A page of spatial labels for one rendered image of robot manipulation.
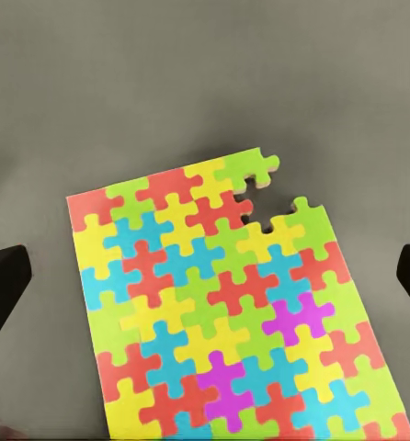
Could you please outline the jigsaw puzzle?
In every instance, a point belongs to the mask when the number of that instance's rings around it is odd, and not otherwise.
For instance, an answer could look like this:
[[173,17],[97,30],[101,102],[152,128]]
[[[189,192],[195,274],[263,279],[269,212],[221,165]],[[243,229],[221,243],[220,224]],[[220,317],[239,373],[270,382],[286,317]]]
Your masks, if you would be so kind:
[[325,207],[255,148],[67,197],[110,441],[410,441]]

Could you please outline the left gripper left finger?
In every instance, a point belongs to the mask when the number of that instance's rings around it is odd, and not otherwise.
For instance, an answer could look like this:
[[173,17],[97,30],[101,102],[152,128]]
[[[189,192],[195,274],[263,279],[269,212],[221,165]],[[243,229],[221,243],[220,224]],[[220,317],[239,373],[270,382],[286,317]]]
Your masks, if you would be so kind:
[[31,279],[31,264],[24,245],[0,251],[0,330]]

